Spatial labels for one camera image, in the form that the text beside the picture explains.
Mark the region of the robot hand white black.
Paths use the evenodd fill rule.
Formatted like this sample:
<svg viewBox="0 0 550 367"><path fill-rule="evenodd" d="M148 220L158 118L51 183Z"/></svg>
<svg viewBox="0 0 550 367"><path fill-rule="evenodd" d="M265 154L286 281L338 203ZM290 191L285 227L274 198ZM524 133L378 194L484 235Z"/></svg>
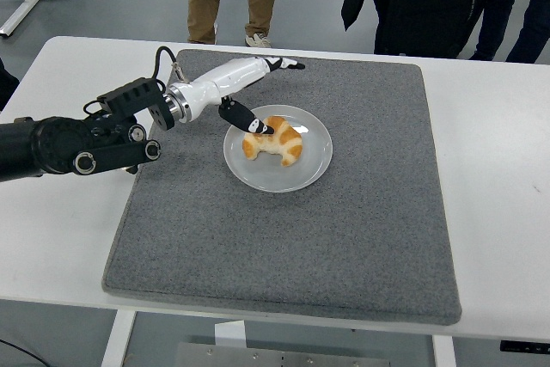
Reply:
<svg viewBox="0 0 550 367"><path fill-rule="evenodd" d="M274 129L259 120L232 95L258 82L277 69L302 70L304 64L290 58L234 58L206 72L190 83L173 83L167 99L173 102L171 113L181 123L199 117L209 105L218 106L219 116L232 126L250 133L272 135Z"/></svg>

